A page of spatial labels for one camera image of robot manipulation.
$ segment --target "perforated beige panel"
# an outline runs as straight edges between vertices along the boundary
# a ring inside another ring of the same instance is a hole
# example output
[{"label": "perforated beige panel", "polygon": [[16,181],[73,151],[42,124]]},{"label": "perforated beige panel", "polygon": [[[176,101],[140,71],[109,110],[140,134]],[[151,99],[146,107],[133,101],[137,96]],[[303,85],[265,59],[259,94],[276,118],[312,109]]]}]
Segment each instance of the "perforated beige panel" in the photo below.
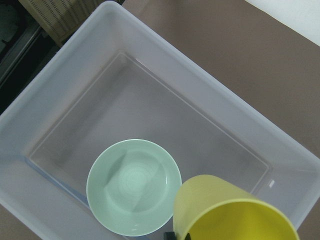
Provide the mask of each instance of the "perforated beige panel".
[{"label": "perforated beige panel", "polygon": [[105,0],[19,0],[58,46]]}]

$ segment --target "white object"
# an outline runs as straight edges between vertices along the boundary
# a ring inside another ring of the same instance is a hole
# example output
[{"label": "white object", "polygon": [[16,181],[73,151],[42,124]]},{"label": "white object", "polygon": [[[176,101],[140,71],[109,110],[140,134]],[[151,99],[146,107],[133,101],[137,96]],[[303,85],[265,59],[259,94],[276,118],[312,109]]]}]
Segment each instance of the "white object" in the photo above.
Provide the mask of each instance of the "white object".
[{"label": "white object", "polygon": [[316,156],[106,2],[0,116],[0,203],[43,239],[122,239],[93,217],[86,180],[104,149],[133,138],[166,149],[183,182],[216,175],[295,227],[320,195]]},{"label": "white object", "polygon": [[246,0],[320,46],[319,0]]}]

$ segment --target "translucent plastic container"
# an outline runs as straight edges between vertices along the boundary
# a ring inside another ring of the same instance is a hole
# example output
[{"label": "translucent plastic container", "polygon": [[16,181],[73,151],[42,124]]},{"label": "translucent plastic container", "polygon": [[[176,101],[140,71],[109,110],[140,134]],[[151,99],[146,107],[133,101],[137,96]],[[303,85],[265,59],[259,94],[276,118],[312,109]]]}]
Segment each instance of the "translucent plastic container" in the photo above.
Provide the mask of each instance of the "translucent plastic container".
[{"label": "translucent plastic container", "polygon": [[93,217],[86,180],[98,155],[125,139],[165,148],[183,182],[218,176],[296,227],[320,195],[317,157],[105,2],[0,116],[0,203],[43,239],[123,239]]}]

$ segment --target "yellow plastic mug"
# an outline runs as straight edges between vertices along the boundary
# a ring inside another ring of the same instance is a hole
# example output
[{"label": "yellow plastic mug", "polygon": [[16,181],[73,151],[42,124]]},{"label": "yellow plastic mug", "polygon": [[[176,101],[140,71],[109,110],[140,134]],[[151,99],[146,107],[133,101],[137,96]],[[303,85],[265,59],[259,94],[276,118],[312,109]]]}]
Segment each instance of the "yellow plastic mug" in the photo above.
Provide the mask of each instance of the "yellow plastic mug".
[{"label": "yellow plastic mug", "polygon": [[299,240],[280,210],[212,175],[182,184],[174,200],[173,230],[177,240]]}]

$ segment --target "brown surface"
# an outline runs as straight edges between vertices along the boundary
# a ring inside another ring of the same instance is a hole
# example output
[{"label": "brown surface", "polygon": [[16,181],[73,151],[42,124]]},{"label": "brown surface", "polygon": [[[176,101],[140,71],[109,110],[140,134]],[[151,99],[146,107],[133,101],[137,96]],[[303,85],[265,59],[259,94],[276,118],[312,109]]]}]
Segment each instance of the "brown surface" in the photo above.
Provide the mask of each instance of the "brown surface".
[{"label": "brown surface", "polygon": [[[123,6],[320,157],[319,46],[243,0]],[[0,216],[0,239],[38,239],[1,208]],[[298,230],[301,240],[320,239],[319,226],[318,200]]]}]

